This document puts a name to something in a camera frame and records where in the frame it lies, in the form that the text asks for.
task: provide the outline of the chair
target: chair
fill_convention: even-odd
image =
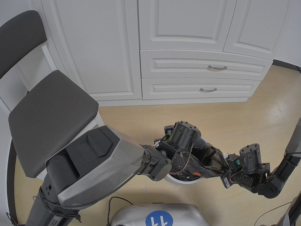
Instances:
[[[98,103],[56,69],[40,15],[26,11],[0,27],[0,79],[41,46],[52,72],[9,114],[12,141],[25,175],[44,179],[45,161],[103,121]]]

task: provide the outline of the floor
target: floor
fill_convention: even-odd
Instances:
[[[264,80],[247,102],[188,105],[147,105],[100,107],[105,124],[131,136],[140,144],[153,144],[163,136],[163,127],[184,120],[197,126],[204,138],[225,153],[239,153],[249,144],[259,143],[262,162],[274,169],[281,162],[284,150],[301,117],[301,74],[298,71],[272,66]],[[135,176],[118,190],[134,204],[153,202],[190,203],[205,214],[213,226],[253,226],[266,211],[290,202],[298,195],[301,166],[288,179],[281,194],[274,199],[233,185],[225,189],[220,178],[204,179],[193,185],[173,185],[166,180],[153,182],[146,176]],[[16,163],[15,201],[19,223],[25,223],[42,181],[26,178]],[[80,211],[82,224],[105,226],[109,198]],[[112,201],[111,215],[126,206],[118,199]],[[286,207],[267,213],[256,225],[276,224]]]

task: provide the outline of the drawer handle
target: drawer handle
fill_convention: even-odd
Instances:
[[[223,68],[218,68],[218,67],[213,67],[213,66],[209,65],[208,68],[214,69],[214,70],[226,70],[226,69],[227,69],[227,66],[225,66],[225,67],[223,67]]]
[[[200,91],[203,91],[203,92],[213,92],[213,91],[216,91],[217,88],[214,88],[214,89],[203,89],[201,88]]]

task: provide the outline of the baseboard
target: baseboard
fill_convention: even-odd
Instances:
[[[299,71],[301,73],[301,68],[300,67],[298,67],[296,65],[292,65],[292,64],[287,63],[287,62],[280,61],[280,60],[274,59],[272,65],[284,67],[284,68],[291,69],[291,70],[296,70],[296,71]]]
[[[245,102],[249,97],[224,97],[224,98],[188,98],[188,99],[156,99],[156,100],[98,100],[99,106],[124,106],[124,105],[170,105],[170,104],[198,104],[218,102]]]
[[[15,167],[16,167],[17,153],[13,141],[11,141],[11,148],[8,155],[8,164],[7,164],[7,179],[6,179],[6,188],[7,188],[7,201],[9,214],[16,223],[17,212],[15,205]]]

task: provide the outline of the drawer panel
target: drawer panel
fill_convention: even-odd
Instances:
[[[260,81],[216,78],[142,79],[143,99],[250,97]]]
[[[227,78],[261,81],[273,62],[246,55],[200,50],[141,50],[140,55],[142,78]]]

